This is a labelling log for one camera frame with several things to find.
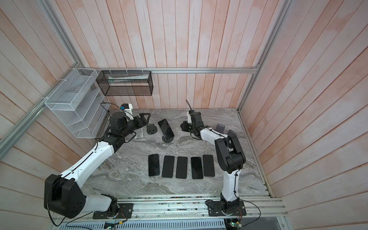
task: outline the black wire basket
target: black wire basket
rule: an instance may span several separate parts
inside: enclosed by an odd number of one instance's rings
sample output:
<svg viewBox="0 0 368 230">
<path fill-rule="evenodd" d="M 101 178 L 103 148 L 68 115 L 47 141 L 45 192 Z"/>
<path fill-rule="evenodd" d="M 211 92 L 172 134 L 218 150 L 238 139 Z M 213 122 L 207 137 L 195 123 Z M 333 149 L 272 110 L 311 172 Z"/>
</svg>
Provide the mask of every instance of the black wire basket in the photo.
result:
<svg viewBox="0 0 368 230">
<path fill-rule="evenodd" d="M 105 96 L 151 96 L 153 91 L 150 71 L 103 70 L 96 81 Z"/>
</svg>

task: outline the round stand base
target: round stand base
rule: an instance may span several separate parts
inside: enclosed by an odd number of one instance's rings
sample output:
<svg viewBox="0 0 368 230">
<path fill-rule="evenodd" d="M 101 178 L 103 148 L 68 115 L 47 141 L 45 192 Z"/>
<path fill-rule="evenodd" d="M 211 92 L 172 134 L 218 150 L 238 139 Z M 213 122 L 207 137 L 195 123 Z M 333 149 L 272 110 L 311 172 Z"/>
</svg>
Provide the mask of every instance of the round stand base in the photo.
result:
<svg viewBox="0 0 368 230">
<path fill-rule="evenodd" d="M 170 138 L 169 140 L 166 140 L 164 136 L 162 136 L 162 140 L 165 142 L 165 143 L 170 143 L 174 140 L 174 138 Z"/>
</svg>

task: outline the white mesh shelf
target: white mesh shelf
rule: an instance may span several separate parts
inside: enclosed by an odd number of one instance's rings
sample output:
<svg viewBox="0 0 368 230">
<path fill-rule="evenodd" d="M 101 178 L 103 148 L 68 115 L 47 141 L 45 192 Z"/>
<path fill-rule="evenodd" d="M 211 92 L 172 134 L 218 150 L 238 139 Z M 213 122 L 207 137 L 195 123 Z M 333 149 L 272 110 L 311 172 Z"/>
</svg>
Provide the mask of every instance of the white mesh shelf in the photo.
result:
<svg viewBox="0 0 368 230">
<path fill-rule="evenodd" d="M 99 88 L 90 90 L 96 78 L 96 70 L 75 69 L 45 102 L 77 138 L 96 138 L 109 108 L 100 104 L 105 96 L 99 96 Z"/>
</svg>

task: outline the wire basket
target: wire basket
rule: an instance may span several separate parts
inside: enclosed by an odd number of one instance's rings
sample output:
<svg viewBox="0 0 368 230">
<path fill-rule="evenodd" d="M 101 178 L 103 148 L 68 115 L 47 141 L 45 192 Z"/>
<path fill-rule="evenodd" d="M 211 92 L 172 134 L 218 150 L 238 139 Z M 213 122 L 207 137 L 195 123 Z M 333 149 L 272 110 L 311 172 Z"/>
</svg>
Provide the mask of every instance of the wire basket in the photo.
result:
<svg viewBox="0 0 368 230">
<path fill-rule="evenodd" d="M 97 83 L 105 96 L 151 96 L 153 91 L 150 71 L 103 70 Z"/>
<path fill-rule="evenodd" d="M 91 90 L 96 78 L 96 70 L 75 69 L 45 102 L 77 138 L 95 138 L 109 107 L 99 88 Z"/>
</svg>

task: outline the robotic arm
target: robotic arm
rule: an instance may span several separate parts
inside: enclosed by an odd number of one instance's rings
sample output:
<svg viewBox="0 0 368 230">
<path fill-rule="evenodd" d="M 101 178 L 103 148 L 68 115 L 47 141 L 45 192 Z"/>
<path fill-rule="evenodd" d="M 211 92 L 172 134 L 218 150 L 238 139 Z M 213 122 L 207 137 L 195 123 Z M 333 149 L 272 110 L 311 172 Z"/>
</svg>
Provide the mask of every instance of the robotic arm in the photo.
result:
<svg viewBox="0 0 368 230">
<path fill-rule="evenodd" d="M 236 196 L 239 184 L 237 176 L 245 163 L 245 155 L 236 133 L 229 130 L 226 135 L 213 130 L 204 125 L 201 113 L 192 109 L 187 112 L 187 116 L 188 121 L 180 125 L 181 130 L 208 141 L 216 148 L 218 163 L 224 171 L 224 186 L 219 203 L 224 213 L 231 214 L 240 205 L 240 199 Z"/>
<path fill-rule="evenodd" d="M 80 188 L 104 160 L 115 153 L 122 144 L 134 138 L 135 130 L 148 124 L 150 113 L 133 117 L 131 104 L 123 104 L 121 109 L 122 111 L 110 116 L 110 126 L 91 151 L 60 175 L 52 174 L 46 179 L 45 209 L 68 218 L 74 218 L 81 212 L 92 211 L 104 212 L 108 218 L 118 215 L 119 207 L 115 197 L 106 194 L 85 196 Z M 134 136 L 126 141 L 125 137 L 129 134 Z"/>
</svg>

